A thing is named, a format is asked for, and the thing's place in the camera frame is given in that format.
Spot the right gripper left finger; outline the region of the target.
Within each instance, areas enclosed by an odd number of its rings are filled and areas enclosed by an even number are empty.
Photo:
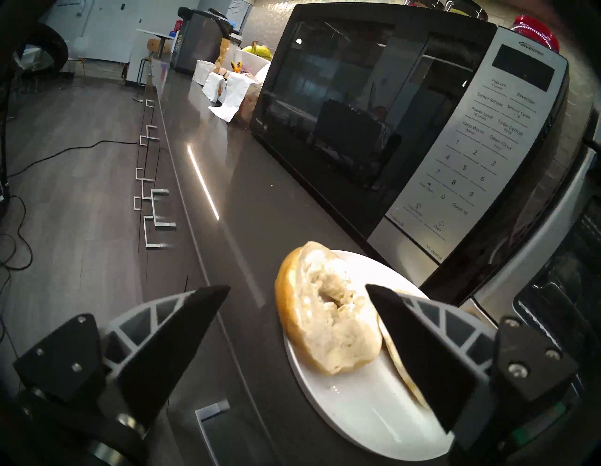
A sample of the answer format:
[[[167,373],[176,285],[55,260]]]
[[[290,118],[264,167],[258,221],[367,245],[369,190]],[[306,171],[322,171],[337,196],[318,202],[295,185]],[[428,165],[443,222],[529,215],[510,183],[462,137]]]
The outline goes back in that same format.
[[[90,313],[63,323],[13,367],[49,403],[154,422],[226,300],[226,284],[156,299],[98,327]]]

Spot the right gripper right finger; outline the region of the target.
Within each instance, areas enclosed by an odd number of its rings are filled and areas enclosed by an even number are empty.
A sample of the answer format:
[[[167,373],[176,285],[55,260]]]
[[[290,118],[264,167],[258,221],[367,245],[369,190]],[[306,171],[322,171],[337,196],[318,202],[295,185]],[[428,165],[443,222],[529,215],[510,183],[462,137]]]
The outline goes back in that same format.
[[[462,309],[367,284],[409,376],[454,434],[505,434],[559,402],[579,366],[515,317],[494,330]]]

